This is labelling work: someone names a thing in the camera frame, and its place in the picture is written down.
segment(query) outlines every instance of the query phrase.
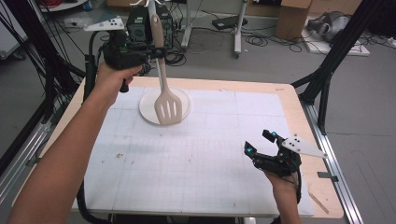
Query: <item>wire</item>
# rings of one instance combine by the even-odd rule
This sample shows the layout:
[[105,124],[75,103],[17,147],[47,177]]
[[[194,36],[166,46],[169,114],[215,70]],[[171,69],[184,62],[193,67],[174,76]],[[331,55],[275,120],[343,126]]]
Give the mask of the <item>wire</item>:
[[201,8],[202,2],[204,2],[204,0],[201,0],[201,3],[199,4],[199,6],[198,6],[198,8],[197,8],[197,11],[195,12],[195,16],[192,18],[192,20],[190,21],[190,24],[189,24],[188,26],[190,26],[190,25],[192,24],[192,22],[195,20],[195,18],[197,17],[198,11],[199,11],[199,9]]
[[181,66],[186,62],[186,56],[179,51],[168,51],[165,57],[165,63],[169,66]]
[[[3,8],[5,8],[3,2],[0,2],[1,6]],[[21,8],[22,12],[21,14],[23,15],[30,15],[30,14],[34,14],[35,11],[33,9],[33,3],[29,0],[28,2],[28,6],[23,6]],[[25,50],[25,53],[27,54],[27,56],[30,58],[31,62],[33,63],[35,70],[37,72],[37,75],[39,77],[40,83],[43,87],[43,89],[45,90],[47,88],[46,84],[44,84],[44,80],[43,78],[47,79],[49,76],[48,74],[46,74],[46,70],[45,70],[45,63],[43,58],[41,58],[41,56],[39,54],[37,54],[35,52],[35,50],[32,50],[31,47],[29,46],[29,44],[27,43],[27,41],[24,41],[24,39],[18,34],[18,32],[15,30],[13,24],[12,24],[12,20],[10,19],[10,16],[8,15],[7,10],[4,10],[6,12],[6,16],[3,15],[2,13],[0,13],[0,21],[5,25],[5,27],[9,30],[9,32],[14,36],[14,38],[18,41],[18,43],[21,45],[21,47]],[[59,30],[56,28],[56,24],[59,25],[59,23],[57,21],[48,21],[46,20],[46,24],[48,25],[49,28],[52,28],[51,26],[54,26],[54,31],[52,31],[52,34],[54,36],[59,35]],[[32,30],[28,30],[30,32],[30,34],[36,35],[36,37],[39,37],[40,35],[42,35],[41,32],[36,31],[34,29]],[[68,60],[68,57],[65,53],[65,46],[64,43],[62,41],[62,39],[57,42],[59,49],[62,51],[64,57]],[[53,73],[59,73],[60,69],[58,66],[60,66],[62,64],[62,60],[60,60],[59,62],[56,63],[51,63],[51,65],[53,66],[51,68]],[[59,104],[61,105],[64,101],[70,101],[72,98],[72,94],[69,93],[70,91],[68,91],[69,89],[63,89],[63,87],[60,85],[59,83],[60,80],[54,79],[53,82],[51,83],[52,88],[53,88],[53,94],[51,94],[48,98],[49,104],[51,104],[52,107],[52,111],[49,111],[50,113],[54,113],[55,111],[55,106],[53,104],[54,101],[58,101]]]
[[372,34],[370,32],[364,32],[361,35],[360,40],[361,40],[360,46],[380,45],[380,46],[386,47],[388,49],[396,49],[394,46],[392,46],[388,42],[388,39],[387,39],[387,37],[385,35],[374,35],[374,34]]
[[[205,49],[205,45],[198,42],[199,38],[197,36],[192,36],[191,37],[191,43],[190,43],[190,46],[189,46],[189,52],[193,53],[193,54],[203,54],[203,53],[208,53],[208,52],[212,52],[212,51],[216,51],[216,50],[222,49],[223,48],[222,44],[223,44],[224,37],[225,36],[227,36],[227,37],[231,36],[231,32],[221,32],[221,31],[212,30],[210,28],[194,27],[193,29],[195,29],[195,30],[207,30],[207,31],[210,31],[210,32],[214,33],[215,35],[221,36],[220,45],[217,48],[214,48],[214,49]],[[194,49],[194,46],[201,46],[203,49]]]
[[242,32],[242,35],[246,36],[246,39],[245,39],[246,42],[251,45],[265,47],[268,45],[268,41],[272,41],[272,42],[275,42],[282,46],[289,47],[289,49],[293,52],[303,51],[303,49],[300,46],[298,46],[299,43],[287,41],[287,40],[281,39],[279,37],[276,37],[274,35],[262,35],[262,34],[259,34],[256,32]]
[[206,14],[209,14],[209,15],[212,15],[212,16],[216,17],[216,19],[219,19],[219,16],[216,15],[215,13],[211,13],[211,12],[208,12],[208,11],[205,11],[205,10],[201,10],[201,11],[203,11]]
[[[47,6],[45,7],[45,9],[47,10],[47,12],[50,12],[50,9],[49,9]],[[81,54],[84,55],[84,52],[83,52],[83,51],[81,50],[81,48],[76,44],[76,42],[74,41],[74,39],[69,35],[70,32],[66,31],[64,25],[61,25],[55,18],[53,18],[53,17],[51,16],[51,15],[52,15],[51,13],[48,13],[48,14],[49,14],[49,18],[46,19],[45,21],[46,21],[46,24],[48,25],[49,31],[52,33],[52,35],[53,35],[53,32],[52,32],[51,27],[50,27],[49,24],[48,24],[48,20],[51,20],[51,21],[52,21],[53,27],[55,28],[57,35],[60,35],[59,32],[58,32],[58,29],[57,29],[57,25],[58,25],[59,27],[61,27],[61,29],[64,31],[64,33],[67,35],[67,37],[72,41],[72,43],[76,46],[76,48],[81,52]]]

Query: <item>human arm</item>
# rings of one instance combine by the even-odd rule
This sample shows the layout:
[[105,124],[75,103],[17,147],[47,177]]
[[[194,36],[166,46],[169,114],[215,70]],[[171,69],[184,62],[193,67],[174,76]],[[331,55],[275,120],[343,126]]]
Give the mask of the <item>human arm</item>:
[[99,67],[95,87],[26,181],[8,223],[65,223],[87,170],[92,148],[122,80],[141,67]]
[[264,172],[273,186],[274,198],[277,210],[280,214],[282,224],[300,224],[298,214],[296,188],[292,183],[291,176],[285,176],[284,179],[276,175]]

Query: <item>forearm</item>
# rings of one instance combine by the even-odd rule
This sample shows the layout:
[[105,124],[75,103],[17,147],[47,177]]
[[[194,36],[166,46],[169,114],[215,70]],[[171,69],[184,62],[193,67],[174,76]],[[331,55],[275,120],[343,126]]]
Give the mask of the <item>forearm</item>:
[[274,189],[274,197],[282,224],[300,224],[301,220],[298,214],[297,197],[294,186],[290,184],[285,188]]
[[87,99],[32,172],[14,204],[10,222],[67,219],[107,109],[94,96]]

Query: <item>grid paper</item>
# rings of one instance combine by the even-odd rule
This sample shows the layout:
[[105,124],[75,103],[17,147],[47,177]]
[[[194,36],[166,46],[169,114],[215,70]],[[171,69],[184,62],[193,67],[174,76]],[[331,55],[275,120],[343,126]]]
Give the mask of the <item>grid paper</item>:
[[[262,130],[289,129],[275,94],[184,90],[191,112],[158,126],[139,114],[151,88],[130,88],[109,109],[85,176],[92,211],[264,217],[278,214],[272,186],[244,154],[245,141],[275,155]],[[313,216],[303,181],[302,216]]]

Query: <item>robotic hand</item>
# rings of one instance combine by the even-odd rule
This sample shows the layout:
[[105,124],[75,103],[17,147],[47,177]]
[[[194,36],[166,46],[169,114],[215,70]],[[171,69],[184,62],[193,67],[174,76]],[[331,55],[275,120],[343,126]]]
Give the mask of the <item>robotic hand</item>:
[[279,177],[291,175],[297,189],[297,203],[301,199],[301,173],[302,164],[300,153],[321,157],[326,159],[326,153],[318,150],[315,146],[295,134],[292,138],[283,138],[277,133],[270,133],[268,130],[262,132],[262,136],[270,142],[275,142],[278,147],[276,156],[268,156],[257,152],[257,149],[249,142],[245,142],[245,155],[250,157],[253,165],[262,171],[269,172]]
[[262,136],[271,142],[275,142],[279,148],[276,156],[267,156],[257,152],[257,149],[249,142],[245,143],[245,155],[249,156],[253,165],[259,170],[266,171],[279,177],[291,175],[297,172],[301,165],[301,158],[298,153],[290,151],[283,146],[285,139],[277,133],[270,133],[268,130],[262,132]]

